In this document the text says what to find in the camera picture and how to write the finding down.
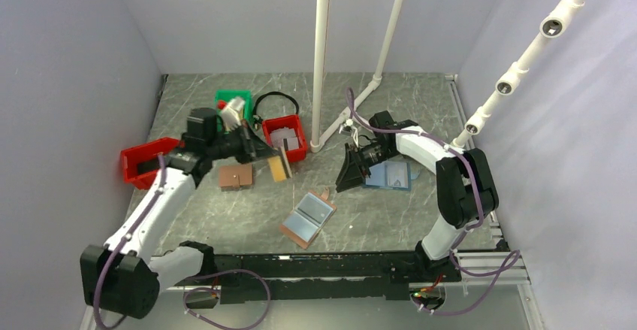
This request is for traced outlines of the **blue card holder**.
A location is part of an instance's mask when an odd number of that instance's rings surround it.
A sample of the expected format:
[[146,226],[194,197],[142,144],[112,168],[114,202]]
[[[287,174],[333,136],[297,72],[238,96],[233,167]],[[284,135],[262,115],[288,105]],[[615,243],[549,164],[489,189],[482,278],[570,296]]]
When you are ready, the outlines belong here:
[[420,170],[412,170],[408,162],[385,161],[370,167],[370,176],[365,179],[363,187],[410,191],[419,174]]

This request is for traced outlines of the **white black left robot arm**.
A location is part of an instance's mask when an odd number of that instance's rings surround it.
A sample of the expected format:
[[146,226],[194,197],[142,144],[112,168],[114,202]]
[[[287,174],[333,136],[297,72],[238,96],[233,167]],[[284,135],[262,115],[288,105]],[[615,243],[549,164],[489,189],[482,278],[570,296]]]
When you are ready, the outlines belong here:
[[267,160],[275,180],[291,175],[284,149],[261,140],[236,111],[192,110],[175,148],[158,153],[158,173],[141,203],[101,246],[89,245],[80,256],[84,299],[98,327],[108,327],[104,310],[142,319],[166,289],[188,279],[204,285],[217,275],[210,245],[184,241],[164,256],[153,255],[213,163],[228,158],[240,164]]

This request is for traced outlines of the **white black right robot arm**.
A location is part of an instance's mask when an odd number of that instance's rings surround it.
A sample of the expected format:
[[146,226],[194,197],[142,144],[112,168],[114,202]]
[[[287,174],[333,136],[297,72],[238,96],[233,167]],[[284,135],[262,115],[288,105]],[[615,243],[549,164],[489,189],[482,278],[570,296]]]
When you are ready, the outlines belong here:
[[424,251],[414,261],[414,271],[431,281],[443,270],[442,260],[479,227],[499,205],[499,197],[486,155],[480,149],[463,150],[441,141],[412,120],[395,121],[387,111],[374,114],[364,128],[374,135],[365,146],[359,144],[353,119],[340,125],[340,132],[352,138],[346,145],[343,166],[335,185],[338,192],[362,186],[371,168],[398,155],[407,156],[436,177],[439,216],[421,240]]

